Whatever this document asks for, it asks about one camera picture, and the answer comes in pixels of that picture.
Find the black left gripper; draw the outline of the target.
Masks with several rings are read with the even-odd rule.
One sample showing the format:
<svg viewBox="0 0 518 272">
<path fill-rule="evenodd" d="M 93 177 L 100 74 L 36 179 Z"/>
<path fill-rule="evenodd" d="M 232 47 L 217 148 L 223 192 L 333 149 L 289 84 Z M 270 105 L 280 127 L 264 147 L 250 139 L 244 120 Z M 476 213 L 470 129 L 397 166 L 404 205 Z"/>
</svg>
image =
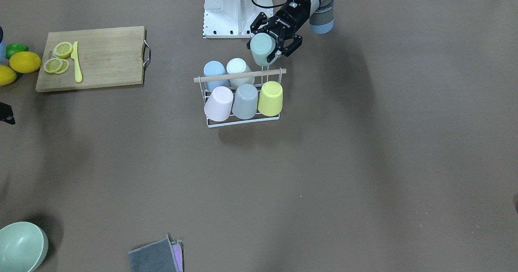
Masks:
<svg viewBox="0 0 518 272">
<path fill-rule="evenodd" d="M 309 19 L 311 0 L 286 0 L 272 17 L 261 12 L 252 21 L 252 37 L 246 44 L 252 49 L 252 41 L 259 43 L 259 49 L 275 49 L 275 57 L 289 57 L 303 43 L 297 30 Z"/>
</svg>

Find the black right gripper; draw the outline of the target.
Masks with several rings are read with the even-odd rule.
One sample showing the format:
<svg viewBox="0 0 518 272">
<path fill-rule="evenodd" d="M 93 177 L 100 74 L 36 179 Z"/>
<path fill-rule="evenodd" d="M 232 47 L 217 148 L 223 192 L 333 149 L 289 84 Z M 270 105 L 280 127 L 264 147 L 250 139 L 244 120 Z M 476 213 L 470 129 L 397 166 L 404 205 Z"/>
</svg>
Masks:
<svg viewBox="0 0 518 272">
<path fill-rule="evenodd" d="M 13 108 L 9 104 L 0 103 L 0 121 L 7 124 L 15 125 Z"/>
</svg>

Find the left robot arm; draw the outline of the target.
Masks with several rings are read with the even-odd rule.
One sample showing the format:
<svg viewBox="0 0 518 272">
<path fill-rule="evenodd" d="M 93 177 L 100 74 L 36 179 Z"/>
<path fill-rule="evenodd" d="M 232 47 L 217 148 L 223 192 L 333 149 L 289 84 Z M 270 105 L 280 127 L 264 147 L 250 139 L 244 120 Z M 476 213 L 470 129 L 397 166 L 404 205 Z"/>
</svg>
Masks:
<svg viewBox="0 0 518 272">
<path fill-rule="evenodd" d="M 316 34 L 328 33 L 334 25 L 334 0 L 286 0 L 273 16 L 259 13 L 250 25 L 247 48 L 258 65 L 270 65 L 288 57 L 303 43 L 298 30 L 309 23 Z"/>
</svg>

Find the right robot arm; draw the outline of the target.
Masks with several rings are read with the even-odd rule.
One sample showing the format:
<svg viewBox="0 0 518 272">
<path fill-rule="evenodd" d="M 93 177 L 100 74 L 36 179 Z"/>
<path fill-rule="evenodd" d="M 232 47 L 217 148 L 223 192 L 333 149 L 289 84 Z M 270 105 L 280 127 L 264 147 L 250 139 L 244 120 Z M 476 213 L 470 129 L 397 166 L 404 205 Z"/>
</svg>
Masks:
<svg viewBox="0 0 518 272">
<path fill-rule="evenodd" d="M 6 54 L 6 44 L 2 27 L 0 27 L 0 41 L 0 63 L 2 64 L 5 60 Z M 15 118 L 11 105 L 4 104 L 3 102 L 0 103 L 0 120 L 7 124 L 15 125 Z"/>
</svg>

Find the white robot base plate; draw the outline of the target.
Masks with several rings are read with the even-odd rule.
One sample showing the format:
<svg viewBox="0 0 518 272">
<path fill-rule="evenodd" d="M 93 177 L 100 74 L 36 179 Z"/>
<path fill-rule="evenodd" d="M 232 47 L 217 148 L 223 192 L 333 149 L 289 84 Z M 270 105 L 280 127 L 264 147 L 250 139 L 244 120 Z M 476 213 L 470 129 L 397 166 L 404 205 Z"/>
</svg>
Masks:
<svg viewBox="0 0 518 272">
<path fill-rule="evenodd" d="M 272 17 L 273 0 L 204 0 L 204 38 L 251 38 L 250 26 L 260 14 Z"/>
</svg>

